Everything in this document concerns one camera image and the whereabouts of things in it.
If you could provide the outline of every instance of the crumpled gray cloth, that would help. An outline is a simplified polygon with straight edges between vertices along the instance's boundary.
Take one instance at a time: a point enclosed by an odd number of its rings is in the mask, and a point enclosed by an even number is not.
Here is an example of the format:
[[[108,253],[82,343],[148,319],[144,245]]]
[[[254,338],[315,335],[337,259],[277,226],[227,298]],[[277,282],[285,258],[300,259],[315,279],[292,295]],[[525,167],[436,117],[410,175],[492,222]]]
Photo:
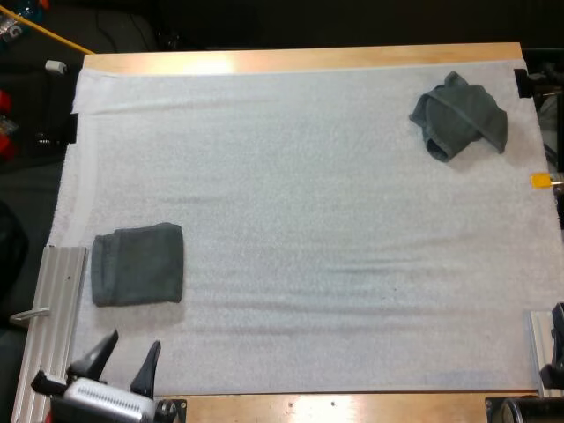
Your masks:
[[[180,302],[182,229],[172,223],[117,229],[92,247],[92,297],[99,307]]]
[[[452,71],[444,85],[425,93],[409,116],[423,129],[429,153],[449,161],[469,143],[488,140],[502,153],[508,140],[508,115],[482,85],[469,85]]]

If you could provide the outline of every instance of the metal handle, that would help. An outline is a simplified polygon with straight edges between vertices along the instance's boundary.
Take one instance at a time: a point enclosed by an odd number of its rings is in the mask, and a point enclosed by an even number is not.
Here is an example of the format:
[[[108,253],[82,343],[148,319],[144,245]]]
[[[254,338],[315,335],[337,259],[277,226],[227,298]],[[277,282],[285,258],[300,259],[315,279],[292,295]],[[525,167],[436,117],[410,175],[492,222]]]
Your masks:
[[[29,321],[34,317],[40,317],[44,315],[50,315],[51,310],[49,307],[36,308],[35,310],[27,310],[22,313],[17,313],[16,315],[10,316],[10,323],[16,326],[21,326],[26,328],[29,326]]]

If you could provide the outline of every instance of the black cable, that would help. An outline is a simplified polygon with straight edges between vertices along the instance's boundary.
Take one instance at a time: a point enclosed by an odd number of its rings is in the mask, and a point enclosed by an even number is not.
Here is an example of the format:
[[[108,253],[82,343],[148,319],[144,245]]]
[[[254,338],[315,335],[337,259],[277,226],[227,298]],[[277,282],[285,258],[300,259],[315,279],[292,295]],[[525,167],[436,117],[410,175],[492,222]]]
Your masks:
[[[100,10],[96,9],[94,11],[94,18],[96,20],[96,29],[98,29],[98,31],[100,31],[100,33],[102,35],[104,35],[104,37],[106,37],[106,39],[109,41],[109,43],[111,44],[112,48],[114,49],[114,53],[117,53],[117,46],[115,45],[115,41],[112,38],[112,36],[105,30],[102,29],[100,27]]]
[[[143,40],[143,44],[145,45],[145,48],[147,49],[147,51],[151,51],[151,49],[149,48],[149,44],[147,44],[147,40],[145,39],[145,36],[143,35],[143,31],[141,31],[141,28],[139,28],[139,26],[137,25],[137,22],[135,21],[135,19],[131,15],[131,13],[128,13],[128,14],[130,15],[131,23],[133,24],[135,29],[137,29],[137,32],[139,33],[139,35],[141,35],[141,39]]]

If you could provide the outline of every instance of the red object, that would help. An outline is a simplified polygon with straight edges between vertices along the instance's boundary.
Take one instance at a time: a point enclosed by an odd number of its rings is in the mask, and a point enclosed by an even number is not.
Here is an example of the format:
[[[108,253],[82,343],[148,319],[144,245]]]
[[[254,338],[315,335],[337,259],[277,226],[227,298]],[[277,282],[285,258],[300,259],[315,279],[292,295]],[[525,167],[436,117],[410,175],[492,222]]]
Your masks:
[[[11,110],[11,99],[10,96],[5,92],[0,90],[0,113],[8,114]]]
[[[16,146],[5,135],[0,135],[0,159],[8,161],[16,155]]]

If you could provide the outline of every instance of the wooden board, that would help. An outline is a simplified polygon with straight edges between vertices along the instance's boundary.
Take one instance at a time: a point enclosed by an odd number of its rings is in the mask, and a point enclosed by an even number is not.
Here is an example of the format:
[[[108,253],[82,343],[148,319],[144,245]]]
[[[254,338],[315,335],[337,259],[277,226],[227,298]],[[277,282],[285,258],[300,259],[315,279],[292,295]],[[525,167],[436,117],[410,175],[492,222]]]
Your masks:
[[[85,67],[151,75],[211,75],[521,59],[516,42],[432,46],[126,53],[85,56]]]
[[[181,397],[188,423],[486,423],[486,397],[531,392]]]
[[[85,57],[85,67],[130,75],[213,75],[522,59],[518,43],[218,52]],[[486,423],[486,397],[519,392],[186,396],[189,423]]]

